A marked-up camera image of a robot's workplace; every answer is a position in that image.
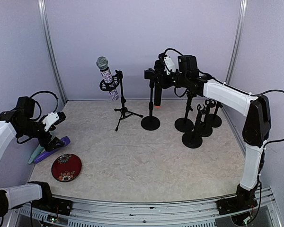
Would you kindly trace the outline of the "teal microphone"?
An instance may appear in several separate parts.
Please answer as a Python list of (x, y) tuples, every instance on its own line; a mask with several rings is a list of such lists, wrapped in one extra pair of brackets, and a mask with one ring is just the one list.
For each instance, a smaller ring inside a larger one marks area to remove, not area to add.
[(38, 145), (38, 146), (36, 147), (36, 149), (33, 151), (33, 153), (31, 154), (31, 156), (30, 156), (30, 158), (29, 158), (29, 160), (28, 160), (27, 163), (28, 163), (28, 164), (32, 164), (33, 161), (34, 161), (34, 159), (35, 159), (38, 155), (40, 155), (43, 150), (44, 150), (44, 148), (41, 147), (40, 145)]

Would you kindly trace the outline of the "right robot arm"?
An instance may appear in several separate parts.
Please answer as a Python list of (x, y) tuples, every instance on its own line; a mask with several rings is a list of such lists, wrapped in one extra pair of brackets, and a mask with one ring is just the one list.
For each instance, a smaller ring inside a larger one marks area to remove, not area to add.
[(271, 129), (269, 100), (265, 95), (254, 95), (218, 81), (212, 75), (198, 69), (196, 57), (180, 54), (178, 65), (165, 53), (158, 55), (155, 72), (158, 86), (155, 88), (155, 105), (160, 105), (161, 91), (171, 86), (185, 88), (195, 96), (206, 97), (226, 105), (245, 118), (242, 137), (245, 145), (245, 165), (237, 187), (233, 206), (244, 209), (253, 200), (260, 183), (259, 174), (264, 163), (265, 144)]

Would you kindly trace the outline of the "black stand of orange microphone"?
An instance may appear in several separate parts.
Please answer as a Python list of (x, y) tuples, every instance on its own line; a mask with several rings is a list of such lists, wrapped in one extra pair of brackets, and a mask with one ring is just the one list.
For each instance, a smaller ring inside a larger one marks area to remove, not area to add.
[(222, 104), (220, 102), (216, 102), (214, 113), (208, 114), (206, 118), (206, 122), (213, 128), (218, 128), (222, 124), (222, 119), (217, 115), (220, 108), (222, 108)]

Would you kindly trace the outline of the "glitter silver-head microphone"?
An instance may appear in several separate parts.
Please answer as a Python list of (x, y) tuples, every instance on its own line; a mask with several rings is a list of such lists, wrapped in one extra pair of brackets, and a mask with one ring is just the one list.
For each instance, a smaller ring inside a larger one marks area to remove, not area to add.
[(119, 95), (116, 89), (115, 81), (108, 66), (108, 59), (104, 56), (98, 57), (96, 65), (100, 70), (102, 81), (100, 82), (100, 89), (105, 92), (109, 92), (109, 95), (113, 101), (119, 99)]

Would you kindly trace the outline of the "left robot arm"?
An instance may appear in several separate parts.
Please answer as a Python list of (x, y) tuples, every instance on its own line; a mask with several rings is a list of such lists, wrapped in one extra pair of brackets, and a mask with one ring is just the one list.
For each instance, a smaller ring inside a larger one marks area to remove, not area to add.
[[(41, 120), (33, 119), (36, 101), (27, 96), (19, 97), (17, 105), (10, 111), (0, 113), (0, 161), (9, 144), (14, 139), (28, 136), (37, 139), (44, 149), (41, 159), (45, 159), (70, 143), (68, 137), (58, 138), (51, 134), (56, 125), (66, 119), (63, 112), (51, 112)], [(0, 188), (0, 217), (9, 210), (28, 202), (36, 201), (46, 210), (53, 210), (57, 200), (52, 196), (46, 182), (28, 182), (20, 186)]]

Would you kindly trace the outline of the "black microphone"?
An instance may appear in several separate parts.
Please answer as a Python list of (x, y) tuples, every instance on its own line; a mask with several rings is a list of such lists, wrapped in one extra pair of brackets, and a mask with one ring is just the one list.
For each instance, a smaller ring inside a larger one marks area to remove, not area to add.
[(162, 96), (162, 76), (164, 72), (164, 65), (160, 60), (156, 60), (154, 64), (154, 70), (156, 74), (155, 78), (155, 93), (154, 93), (154, 105), (156, 108), (161, 106)]

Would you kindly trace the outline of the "black tripod stand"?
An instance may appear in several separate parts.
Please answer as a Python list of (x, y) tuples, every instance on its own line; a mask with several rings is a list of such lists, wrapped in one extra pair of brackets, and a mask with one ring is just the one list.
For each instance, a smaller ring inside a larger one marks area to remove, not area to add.
[(118, 131), (121, 120), (125, 120), (126, 118), (132, 115), (143, 118), (142, 114), (129, 111), (128, 108), (125, 106), (126, 99), (124, 96), (123, 78), (124, 78), (123, 72), (121, 70), (115, 70), (115, 75), (113, 76), (113, 79), (115, 81), (116, 89), (120, 86), (120, 91), (121, 91), (121, 108), (114, 109), (115, 112), (120, 112), (120, 118), (118, 120), (118, 124), (115, 128), (115, 131)]

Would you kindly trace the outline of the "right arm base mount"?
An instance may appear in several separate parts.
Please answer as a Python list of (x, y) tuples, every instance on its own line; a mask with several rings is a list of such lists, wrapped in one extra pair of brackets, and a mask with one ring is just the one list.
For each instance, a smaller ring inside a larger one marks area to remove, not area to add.
[(243, 210), (248, 210), (252, 207), (256, 207), (258, 205), (256, 199), (251, 199), (247, 202), (238, 202), (238, 198), (231, 197), (231, 198), (222, 198), (216, 202), (217, 209), (219, 212), (219, 215), (226, 215), (231, 214), (234, 212), (239, 212)]

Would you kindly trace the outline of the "black stand of purple microphone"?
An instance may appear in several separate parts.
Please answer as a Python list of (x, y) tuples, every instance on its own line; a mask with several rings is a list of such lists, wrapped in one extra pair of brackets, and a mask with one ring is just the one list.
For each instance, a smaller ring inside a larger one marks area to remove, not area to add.
[(174, 124), (175, 128), (180, 132), (192, 131), (194, 128), (194, 123), (188, 118), (188, 115), (190, 111), (193, 111), (191, 104), (192, 104), (192, 99), (196, 97), (196, 95), (193, 92), (187, 91), (186, 96), (187, 96), (187, 102), (186, 102), (185, 116), (182, 118), (178, 118)]

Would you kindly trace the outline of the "black stand of teal microphone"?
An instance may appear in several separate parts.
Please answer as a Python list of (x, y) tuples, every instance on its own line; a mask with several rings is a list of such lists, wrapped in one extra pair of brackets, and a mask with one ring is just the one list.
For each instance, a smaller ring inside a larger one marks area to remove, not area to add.
[(202, 136), (199, 134), (199, 128), (202, 115), (205, 113), (205, 106), (198, 104), (197, 111), (194, 128), (191, 131), (185, 132), (182, 136), (182, 142), (188, 148), (198, 148), (203, 142)]

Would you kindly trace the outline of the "purple-head microphone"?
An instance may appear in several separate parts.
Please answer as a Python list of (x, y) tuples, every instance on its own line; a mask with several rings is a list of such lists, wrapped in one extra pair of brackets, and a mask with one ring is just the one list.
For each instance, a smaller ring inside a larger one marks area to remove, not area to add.
[(61, 141), (64, 143), (63, 145), (61, 145), (60, 147), (52, 150), (52, 151), (44, 151), (41, 154), (39, 154), (35, 159), (34, 159), (34, 163), (37, 164), (41, 161), (43, 161), (44, 159), (46, 159), (47, 157), (49, 157), (50, 155), (54, 154), (55, 152), (59, 151), (60, 149), (62, 149), (63, 147), (66, 147), (70, 144), (70, 139), (69, 137), (65, 136), (61, 138)]

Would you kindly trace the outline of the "black stand of pink microphone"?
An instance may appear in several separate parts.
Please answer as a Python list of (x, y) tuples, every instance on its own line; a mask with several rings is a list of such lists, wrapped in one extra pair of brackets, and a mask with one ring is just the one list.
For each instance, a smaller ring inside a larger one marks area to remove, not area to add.
[(210, 109), (215, 107), (215, 104), (216, 102), (214, 100), (206, 99), (203, 107), (201, 107), (201, 105), (197, 106), (199, 115), (197, 132), (201, 137), (209, 137), (213, 132), (212, 126), (207, 123), (207, 117), (210, 113)]

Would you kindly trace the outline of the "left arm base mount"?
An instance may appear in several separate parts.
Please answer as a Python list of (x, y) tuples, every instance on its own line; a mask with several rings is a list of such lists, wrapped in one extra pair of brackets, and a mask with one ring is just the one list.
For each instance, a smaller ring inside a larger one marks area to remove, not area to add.
[(73, 202), (71, 200), (60, 199), (56, 197), (51, 198), (47, 202), (41, 200), (33, 201), (32, 204), (33, 208), (66, 216), (70, 215), (73, 206)]

